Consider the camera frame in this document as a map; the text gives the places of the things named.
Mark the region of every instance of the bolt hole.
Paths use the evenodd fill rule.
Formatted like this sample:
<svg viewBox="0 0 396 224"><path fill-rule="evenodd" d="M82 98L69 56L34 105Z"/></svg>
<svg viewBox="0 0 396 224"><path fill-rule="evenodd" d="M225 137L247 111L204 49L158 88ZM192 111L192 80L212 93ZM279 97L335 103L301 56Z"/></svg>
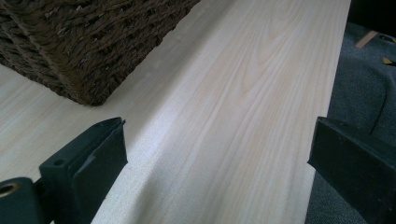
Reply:
<svg viewBox="0 0 396 224"><path fill-rule="evenodd" d="M20 187L17 183L7 183L3 186L0 186L0 198L6 197L11 193L15 192Z"/></svg>
<svg viewBox="0 0 396 224"><path fill-rule="evenodd" d="M62 165L64 164L64 160L57 160L56 162L53 163L54 165Z"/></svg>

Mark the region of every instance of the woven rope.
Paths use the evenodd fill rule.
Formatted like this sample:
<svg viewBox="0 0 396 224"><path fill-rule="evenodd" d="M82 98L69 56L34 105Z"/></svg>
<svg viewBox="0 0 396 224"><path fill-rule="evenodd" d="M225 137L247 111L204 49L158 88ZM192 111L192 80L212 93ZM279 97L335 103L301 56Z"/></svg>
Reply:
<svg viewBox="0 0 396 224"><path fill-rule="evenodd" d="M200 0L3 0L0 63L101 105Z"/></svg>

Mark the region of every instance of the tabletop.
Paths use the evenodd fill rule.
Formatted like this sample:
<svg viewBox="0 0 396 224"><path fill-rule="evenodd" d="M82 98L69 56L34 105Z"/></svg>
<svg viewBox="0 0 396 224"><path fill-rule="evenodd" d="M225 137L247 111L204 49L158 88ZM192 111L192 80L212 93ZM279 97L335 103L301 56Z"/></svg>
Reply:
<svg viewBox="0 0 396 224"><path fill-rule="evenodd" d="M0 66L0 180L122 117L129 163L93 223L304 223L349 4L202 0L99 107Z"/></svg>

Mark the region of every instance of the wooden leg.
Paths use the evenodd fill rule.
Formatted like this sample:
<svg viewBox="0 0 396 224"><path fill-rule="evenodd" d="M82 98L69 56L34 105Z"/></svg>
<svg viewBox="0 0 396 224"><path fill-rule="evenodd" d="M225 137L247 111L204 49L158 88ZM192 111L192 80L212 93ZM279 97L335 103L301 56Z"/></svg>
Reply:
<svg viewBox="0 0 396 224"><path fill-rule="evenodd" d="M364 45L366 45L371 39L373 39L376 35L378 34L377 31L370 31L365 35L358 43L356 43L355 47L358 49L363 48Z"/></svg>

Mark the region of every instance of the carpeted floor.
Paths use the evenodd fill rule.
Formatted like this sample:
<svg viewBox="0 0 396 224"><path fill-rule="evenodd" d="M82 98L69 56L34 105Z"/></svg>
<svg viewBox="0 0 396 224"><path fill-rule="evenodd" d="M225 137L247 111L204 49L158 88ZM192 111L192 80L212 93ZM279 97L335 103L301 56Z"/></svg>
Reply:
<svg viewBox="0 0 396 224"><path fill-rule="evenodd" d="M396 66L392 63L396 62L396 43L389 36L377 35L356 49L355 43L368 32L353 23L346 25L328 118L354 125L396 150ZM305 223L366 222L316 174Z"/></svg>

